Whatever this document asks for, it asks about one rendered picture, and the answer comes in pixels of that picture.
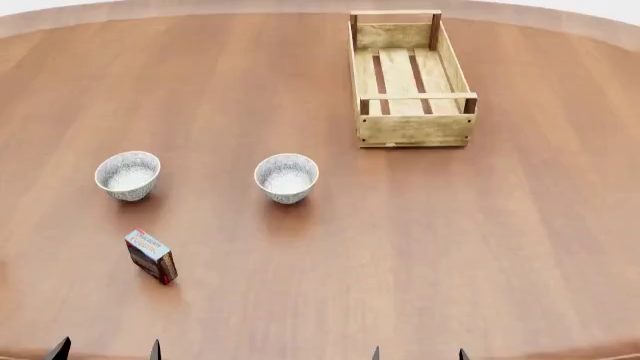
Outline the white speckled ceramic bowl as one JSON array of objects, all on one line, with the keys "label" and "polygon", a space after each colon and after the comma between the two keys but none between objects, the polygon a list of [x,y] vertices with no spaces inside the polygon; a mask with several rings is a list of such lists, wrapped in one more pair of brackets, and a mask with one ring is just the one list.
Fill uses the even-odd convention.
[{"label": "white speckled ceramic bowl", "polygon": [[274,202],[292,205],[310,194],[319,167],[305,155],[282,153],[261,161],[254,170],[256,185]]},{"label": "white speckled ceramic bowl", "polygon": [[149,152],[122,152],[97,167],[96,185],[117,200],[142,200],[154,188],[161,171],[159,158]]}]

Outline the wooden slatted crate tray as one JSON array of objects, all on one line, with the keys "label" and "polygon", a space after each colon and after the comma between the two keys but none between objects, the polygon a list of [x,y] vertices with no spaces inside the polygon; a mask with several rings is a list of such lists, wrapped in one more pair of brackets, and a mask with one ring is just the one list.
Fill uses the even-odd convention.
[{"label": "wooden slatted crate tray", "polygon": [[467,146],[478,95],[467,83],[441,11],[352,11],[349,16],[359,146]]}]

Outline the chocolate pudding box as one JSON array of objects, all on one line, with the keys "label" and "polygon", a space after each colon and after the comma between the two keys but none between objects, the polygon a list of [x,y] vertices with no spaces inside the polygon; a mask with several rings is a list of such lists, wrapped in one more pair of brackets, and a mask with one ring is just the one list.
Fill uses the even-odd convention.
[{"label": "chocolate pudding box", "polygon": [[178,277],[172,251],[153,236],[136,228],[124,241],[133,263],[160,284],[170,284]]}]

